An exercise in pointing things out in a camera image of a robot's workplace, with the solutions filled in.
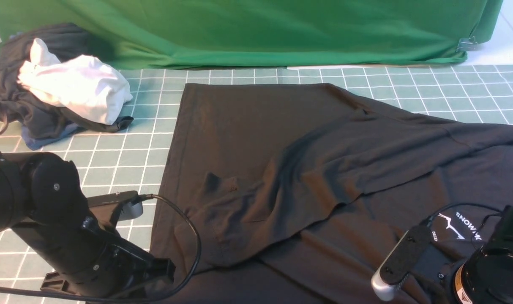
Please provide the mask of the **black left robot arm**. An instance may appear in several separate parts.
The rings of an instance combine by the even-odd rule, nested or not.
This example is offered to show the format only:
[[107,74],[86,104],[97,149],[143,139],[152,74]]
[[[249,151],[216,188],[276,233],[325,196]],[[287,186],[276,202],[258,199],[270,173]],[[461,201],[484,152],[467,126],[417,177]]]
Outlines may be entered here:
[[52,269],[38,296],[96,303],[149,300],[175,266],[124,239],[119,220],[142,213],[132,190],[87,198],[75,164],[57,154],[0,152],[0,232],[11,229]]

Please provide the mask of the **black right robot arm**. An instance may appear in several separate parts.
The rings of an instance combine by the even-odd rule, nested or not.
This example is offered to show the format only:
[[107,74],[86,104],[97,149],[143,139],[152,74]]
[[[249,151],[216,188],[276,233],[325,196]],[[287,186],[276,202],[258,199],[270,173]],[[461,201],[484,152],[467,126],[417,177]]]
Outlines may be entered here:
[[488,242],[458,268],[452,294],[458,304],[513,304],[513,206]]

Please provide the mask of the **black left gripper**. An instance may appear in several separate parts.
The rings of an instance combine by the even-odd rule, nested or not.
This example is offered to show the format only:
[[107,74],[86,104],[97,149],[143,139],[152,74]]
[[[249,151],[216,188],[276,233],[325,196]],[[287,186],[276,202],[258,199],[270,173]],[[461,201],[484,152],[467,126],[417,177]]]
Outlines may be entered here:
[[54,269],[45,276],[42,292],[144,298],[147,285],[174,282],[175,266],[169,258],[155,258],[96,223],[76,229],[19,223],[12,230]]

